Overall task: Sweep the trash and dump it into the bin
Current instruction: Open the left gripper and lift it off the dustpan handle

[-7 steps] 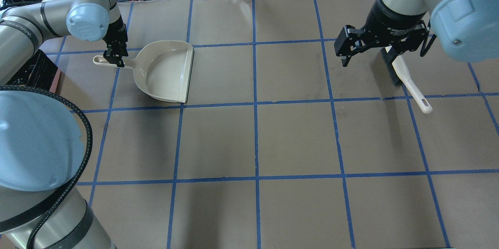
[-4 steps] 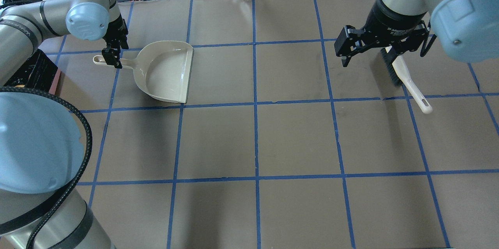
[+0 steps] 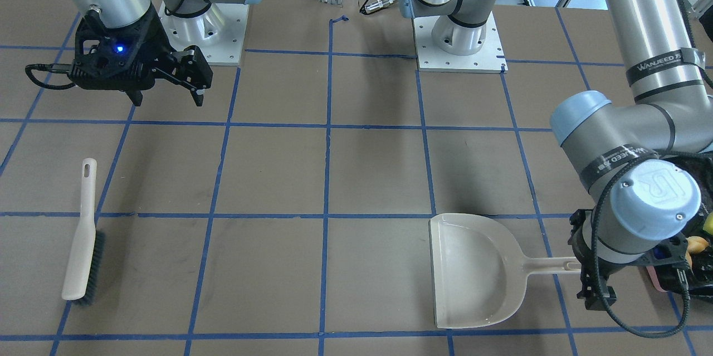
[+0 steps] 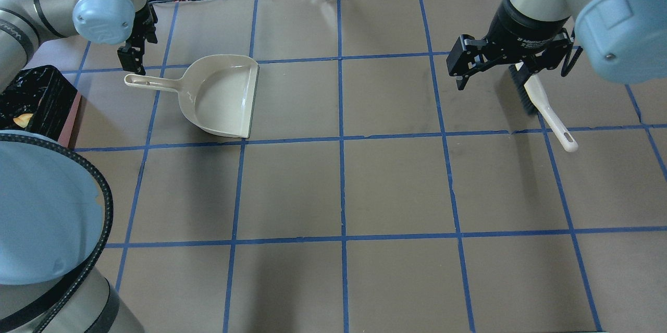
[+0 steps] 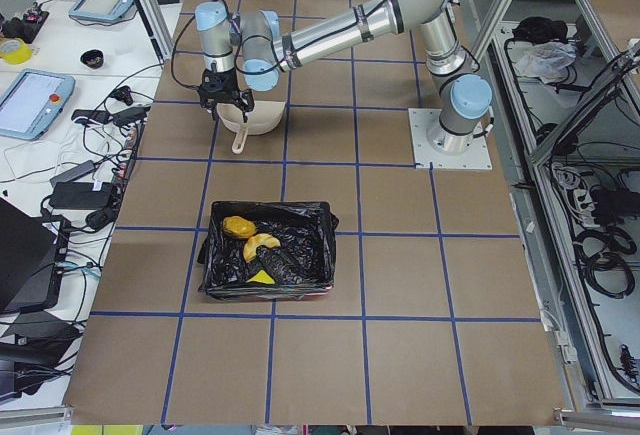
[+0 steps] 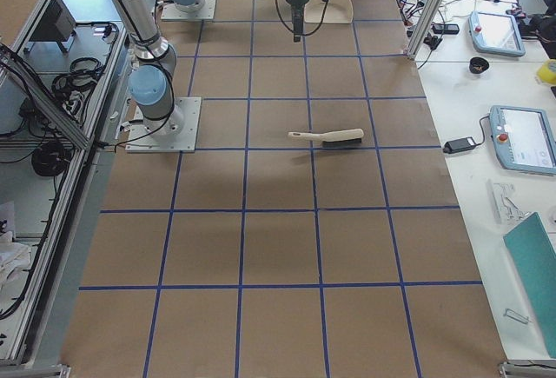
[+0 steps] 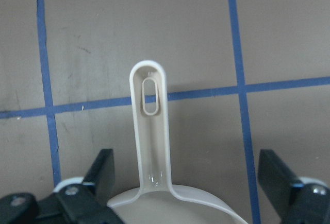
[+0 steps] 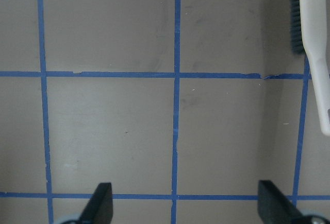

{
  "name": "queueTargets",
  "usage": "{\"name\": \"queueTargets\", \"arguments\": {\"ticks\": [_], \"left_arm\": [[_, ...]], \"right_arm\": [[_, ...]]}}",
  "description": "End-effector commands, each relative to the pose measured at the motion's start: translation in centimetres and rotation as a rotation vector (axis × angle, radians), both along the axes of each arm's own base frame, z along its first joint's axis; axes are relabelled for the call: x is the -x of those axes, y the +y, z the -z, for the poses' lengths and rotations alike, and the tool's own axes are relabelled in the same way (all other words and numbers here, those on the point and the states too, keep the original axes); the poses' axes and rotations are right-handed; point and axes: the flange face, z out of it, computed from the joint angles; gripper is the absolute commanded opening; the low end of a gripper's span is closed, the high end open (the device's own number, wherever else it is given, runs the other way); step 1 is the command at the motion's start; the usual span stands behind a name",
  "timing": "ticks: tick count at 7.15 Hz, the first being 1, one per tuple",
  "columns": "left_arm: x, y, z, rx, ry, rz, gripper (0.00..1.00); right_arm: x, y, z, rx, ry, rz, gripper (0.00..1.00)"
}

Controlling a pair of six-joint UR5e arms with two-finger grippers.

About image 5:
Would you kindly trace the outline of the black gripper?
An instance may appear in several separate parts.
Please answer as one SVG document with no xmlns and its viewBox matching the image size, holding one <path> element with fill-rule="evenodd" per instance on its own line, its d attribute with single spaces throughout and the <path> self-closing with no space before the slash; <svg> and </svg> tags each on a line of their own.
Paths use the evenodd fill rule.
<svg viewBox="0 0 640 435">
<path fill-rule="evenodd" d="M 242 123 L 248 122 L 248 114 L 254 109 L 254 97 L 251 89 L 241 90 L 235 69 L 215 72 L 205 69 L 201 83 L 197 87 L 200 106 L 208 109 L 212 120 L 219 116 L 216 106 L 220 103 L 233 105 L 242 111 Z"/>
</svg>

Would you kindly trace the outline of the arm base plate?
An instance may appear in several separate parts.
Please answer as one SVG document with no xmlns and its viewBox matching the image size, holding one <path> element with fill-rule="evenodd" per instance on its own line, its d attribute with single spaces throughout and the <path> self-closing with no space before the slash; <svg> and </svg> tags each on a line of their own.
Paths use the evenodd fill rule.
<svg viewBox="0 0 640 435">
<path fill-rule="evenodd" d="M 490 171 L 488 143 L 482 122 L 467 135 L 452 135 L 440 125 L 441 110 L 409 108 L 414 166 L 417 169 Z"/>
</svg>

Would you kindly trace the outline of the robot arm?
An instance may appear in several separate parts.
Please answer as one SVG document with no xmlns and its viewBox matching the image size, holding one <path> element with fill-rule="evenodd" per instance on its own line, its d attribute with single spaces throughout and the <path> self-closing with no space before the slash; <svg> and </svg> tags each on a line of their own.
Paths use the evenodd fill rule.
<svg viewBox="0 0 640 435">
<path fill-rule="evenodd" d="M 462 154 L 482 135 L 476 127 L 488 112 L 492 89 L 473 72 L 471 54 L 461 46 L 447 11 L 449 2 L 369 0 L 289 33 L 281 32 L 274 11 L 232 13 L 224 0 L 201 3 L 195 9 L 205 61 L 195 89 L 199 103 L 210 112 L 225 104 L 248 115 L 255 93 L 274 89 L 281 74 L 387 34 L 418 29 L 442 102 L 427 139 L 441 153 Z"/>
</svg>

